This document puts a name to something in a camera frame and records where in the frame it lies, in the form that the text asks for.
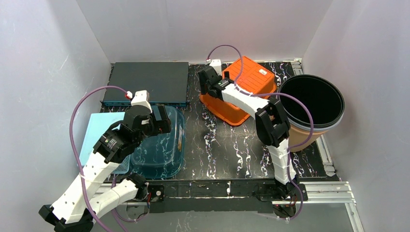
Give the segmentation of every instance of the black marble tabletop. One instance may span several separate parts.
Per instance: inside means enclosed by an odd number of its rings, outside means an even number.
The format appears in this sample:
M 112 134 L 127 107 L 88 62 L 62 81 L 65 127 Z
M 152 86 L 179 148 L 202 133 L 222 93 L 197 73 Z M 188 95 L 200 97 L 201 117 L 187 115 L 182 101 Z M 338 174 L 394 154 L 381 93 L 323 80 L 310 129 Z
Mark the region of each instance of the black marble tabletop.
M 275 74 L 278 87 L 294 75 L 290 62 L 265 62 L 262 66 Z M 187 96 L 190 105 L 180 108 L 186 120 L 185 157 L 180 180 L 274 178 L 274 168 L 266 147 L 256 135 L 255 121 L 249 117 L 233 127 L 216 118 L 199 100 L 196 72 L 203 64 L 189 66 Z M 127 107 L 106 107 L 101 112 L 119 112 Z M 326 177 L 316 143 L 291 154 L 292 164 L 303 177 Z

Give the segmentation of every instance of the white backdrop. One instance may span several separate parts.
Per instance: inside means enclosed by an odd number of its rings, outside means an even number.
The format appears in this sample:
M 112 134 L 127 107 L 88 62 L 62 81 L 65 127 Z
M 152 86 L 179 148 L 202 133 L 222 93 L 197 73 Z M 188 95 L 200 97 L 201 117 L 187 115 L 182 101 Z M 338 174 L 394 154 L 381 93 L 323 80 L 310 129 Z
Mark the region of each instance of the white backdrop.
M 256 60 L 305 53 L 330 0 L 77 0 L 111 63 L 204 62 L 219 44 Z M 236 60 L 230 48 L 215 55 Z
M 326 138 L 366 231 L 409 231 L 410 2 L 334 1 L 303 60 L 346 102 Z
M 1 1 L 0 44 L 0 231 L 50 232 L 38 211 L 78 174 L 68 135 L 73 108 L 107 84 L 111 65 L 75 1 Z M 102 97 L 80 107 L 77 147 Z

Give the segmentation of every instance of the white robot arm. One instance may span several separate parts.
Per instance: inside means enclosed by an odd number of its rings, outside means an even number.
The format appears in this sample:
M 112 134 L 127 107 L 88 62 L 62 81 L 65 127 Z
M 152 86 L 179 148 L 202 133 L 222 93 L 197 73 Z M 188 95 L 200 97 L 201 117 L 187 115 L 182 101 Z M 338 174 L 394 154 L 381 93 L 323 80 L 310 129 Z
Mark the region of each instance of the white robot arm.
M 267 145 L 275 168 L 275 179 L 282 185 L 289 183 L 287 169 L 291 179 L 296 178 L 296 171 L 288 164 L 288 143 L 290 124 L 284 108 L 275 98 L 263 99 L 241 93 L 225 72 L 221 76 L 220 60 L 212 60 L 209 66 L 198 72 L 201 94 L 209 94 L 224 102 L 229 102 L 249 115 L 256 121 L 259 139 Z
M 137 195 L 142 198 L 146 195 L 145 179 L 131 174 L 116 187 L 92 198 L 108 175 L 134 152 L 145 137 L 171 131 L 165 107 L 159 106 L 158 110 L 160 115 L 157 118 L 148 103 L 146 90 L 135 93 L 124 120 L 111 125 L 95 144 L 83 168 L 84 176 L 79 174 L 58 200 L 40 209 L 39 214 L 55 226 L 55 231 L 88 232 L 93 227 L 94 221 L 86 207 L 81 178 L 85 181 L 90 205 L 98 217 L 123 202 L 137 198 Z

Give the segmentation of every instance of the orange basket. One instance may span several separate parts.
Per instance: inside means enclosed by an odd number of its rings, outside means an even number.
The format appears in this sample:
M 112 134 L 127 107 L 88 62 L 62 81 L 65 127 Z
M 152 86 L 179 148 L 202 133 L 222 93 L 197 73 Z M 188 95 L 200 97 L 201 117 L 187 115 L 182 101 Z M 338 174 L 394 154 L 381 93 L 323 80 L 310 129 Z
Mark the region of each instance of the orange basket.
M 248 57 L 242 58 L 244 64 L 242 74 L 237 81 L 238 85 L 244 90 L 254 94 L 274 92 L 276 90 L 275 75 Z M 224 71 L 229 71 L 230 78 L 234 80 L 236 76 L 238 76 L 240 70 L 241 59 L 238 59 Z M 230 103 L 223 102 L 220 99 L 213 98 L 209 94 L 201 95 L 200 100 L 206 105 L 211 113 L 227 122 L 229 125 L 239 126 L 249 117 L 249 114 L 240 108 Z

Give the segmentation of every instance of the dark gray box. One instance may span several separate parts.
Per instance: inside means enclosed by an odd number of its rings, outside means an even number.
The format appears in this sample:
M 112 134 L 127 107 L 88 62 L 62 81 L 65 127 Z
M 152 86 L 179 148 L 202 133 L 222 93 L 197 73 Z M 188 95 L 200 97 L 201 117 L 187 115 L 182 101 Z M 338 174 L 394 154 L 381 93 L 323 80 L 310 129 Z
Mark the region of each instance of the dark gray box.
M 118 86 L 133 94 L 147 90 L 149 102 L 172 106 L 187 105 L 188 62 L 117 62 L 109 86 Z M 104 105 L 130 105 L 116 89 L 105 92 Z

